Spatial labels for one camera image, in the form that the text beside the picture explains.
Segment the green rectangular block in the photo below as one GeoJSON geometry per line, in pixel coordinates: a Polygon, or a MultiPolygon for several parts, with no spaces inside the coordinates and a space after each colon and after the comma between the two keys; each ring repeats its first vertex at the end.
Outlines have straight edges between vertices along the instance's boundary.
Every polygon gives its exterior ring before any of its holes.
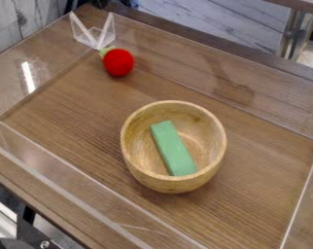
{"type": "Polygon", "coordinates": [[[156,148],[171,176],[186,176],[198,172],[195,161],[179,137],[171,121],[151,125],[156,148]]]}

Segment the wooden bowl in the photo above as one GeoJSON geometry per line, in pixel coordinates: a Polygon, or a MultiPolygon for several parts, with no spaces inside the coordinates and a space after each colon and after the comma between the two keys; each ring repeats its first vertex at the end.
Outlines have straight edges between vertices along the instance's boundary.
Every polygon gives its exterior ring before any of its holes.
{"type": "Polygon", "coordinates": [[[131,174],[147,188],[183,194],[216,174],[227,149],[226,130],[199,105],[156,101],[127,118],[120,149],[131,174]]]}

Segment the red plush strawberry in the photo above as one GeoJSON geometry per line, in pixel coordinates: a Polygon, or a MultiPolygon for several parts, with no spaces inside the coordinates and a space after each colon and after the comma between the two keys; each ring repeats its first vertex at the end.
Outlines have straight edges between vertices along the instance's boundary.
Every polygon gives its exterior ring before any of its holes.
{"type": "Polygon", "coordinates": [[[100,57],[105,70],[113,77],[124,77],[132,72],[135,57],[128,50],[116,47],[103,48],[100,57]]]}

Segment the black table leg clamp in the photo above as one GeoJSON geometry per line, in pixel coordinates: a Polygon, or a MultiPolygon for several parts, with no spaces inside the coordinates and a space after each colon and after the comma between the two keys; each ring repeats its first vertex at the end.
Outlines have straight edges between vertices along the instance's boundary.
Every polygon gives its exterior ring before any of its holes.
{"type": "Polygon", "coordinates": [[[35,217],[36,212],[25,206],[17,218],[17,239],[25,242],[33,249],[63,249],[35,227],[35,217]]]}

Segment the clear acrylic tray wall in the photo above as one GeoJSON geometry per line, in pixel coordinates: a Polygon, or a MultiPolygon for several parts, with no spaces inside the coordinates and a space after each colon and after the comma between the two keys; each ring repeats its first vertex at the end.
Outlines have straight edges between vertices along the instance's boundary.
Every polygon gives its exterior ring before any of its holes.
{"type": "Polygon", "coordinates": [[[0,184],[89,249],[200,249],[1,121],[0,184]]]}

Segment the metal stool frame background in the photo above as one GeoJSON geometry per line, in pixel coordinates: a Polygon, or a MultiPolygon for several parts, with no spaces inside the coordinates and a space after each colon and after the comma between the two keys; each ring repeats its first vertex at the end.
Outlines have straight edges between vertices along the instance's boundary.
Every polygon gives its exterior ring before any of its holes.
{"type": "Polygon", "coordinates": [[[278,55],[287,60],[297,61],[309,43],[311,33],[313,14],[291,10],[278,55]]]}

